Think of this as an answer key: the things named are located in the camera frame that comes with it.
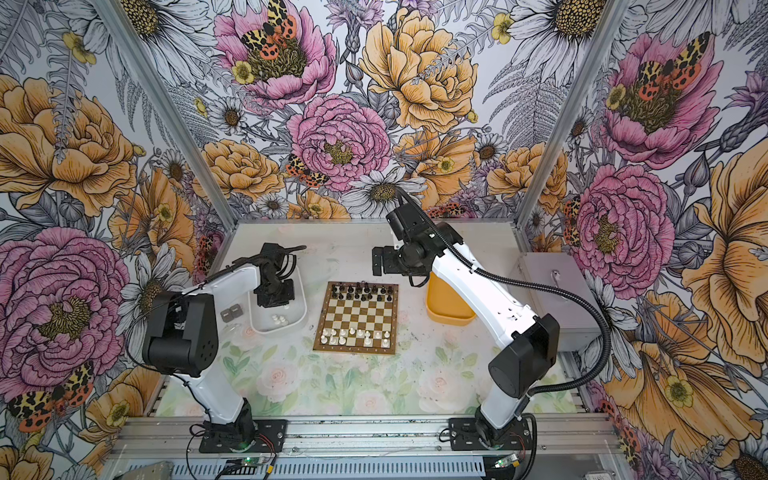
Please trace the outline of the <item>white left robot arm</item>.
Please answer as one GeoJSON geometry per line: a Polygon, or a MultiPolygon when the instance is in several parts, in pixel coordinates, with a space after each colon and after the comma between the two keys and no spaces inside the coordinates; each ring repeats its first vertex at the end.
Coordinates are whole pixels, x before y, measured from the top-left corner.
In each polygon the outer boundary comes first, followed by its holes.
{"type": "Polygon", "coordinates": [[[257,422],[248,400],[218,361],[219,335],[229,327],[264,337],[292,333],[306,322],[307,301],[297,254],[300,247],[266,243],[200,284],[163,291],[147,314],[144,363],[176,375],[203,408],[203,453],[278,452],[284,422],[257,422]]]}

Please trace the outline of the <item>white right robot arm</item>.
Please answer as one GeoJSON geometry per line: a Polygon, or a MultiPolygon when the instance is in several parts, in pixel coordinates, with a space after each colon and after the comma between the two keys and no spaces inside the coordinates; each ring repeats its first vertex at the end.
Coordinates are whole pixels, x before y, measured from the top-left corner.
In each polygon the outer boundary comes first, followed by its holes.
{"type": "Polygon", "coordinates": [[[488,365],[494,386],[475,414],[479,438],[495,447],[522,420],[532,387],[555,364],[560,326],[514,298],[506,279],[492,279],[449,224],[434,223],[410,198],[386,220],[399,244],[372,249],[372,273],[436,276],[473,310],[499,348],[488,365]]]}

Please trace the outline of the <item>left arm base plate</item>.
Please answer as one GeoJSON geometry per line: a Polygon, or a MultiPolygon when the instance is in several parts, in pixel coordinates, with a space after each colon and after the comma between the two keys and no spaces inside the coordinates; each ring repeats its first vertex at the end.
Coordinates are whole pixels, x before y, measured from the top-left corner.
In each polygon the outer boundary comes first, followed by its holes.
{"type": "Polygon", "coordinates": [[[288,422],[283,419],[247,419],[245,423],[224,425],[206,421],[203,425],[200,453],[280,453],[288,422]]]}

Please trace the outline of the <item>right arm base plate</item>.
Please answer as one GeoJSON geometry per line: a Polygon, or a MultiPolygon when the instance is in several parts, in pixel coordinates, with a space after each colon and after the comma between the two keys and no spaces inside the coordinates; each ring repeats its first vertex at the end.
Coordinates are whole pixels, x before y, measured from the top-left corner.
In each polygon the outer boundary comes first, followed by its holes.
{"type": "Polygon", "coordinates": [[[530,450],[533,429],[520,418],[513,418],[505,427],[496,428],[481,417],[448,419],[448,442],[453,451],[520,451],[530,450]]]}

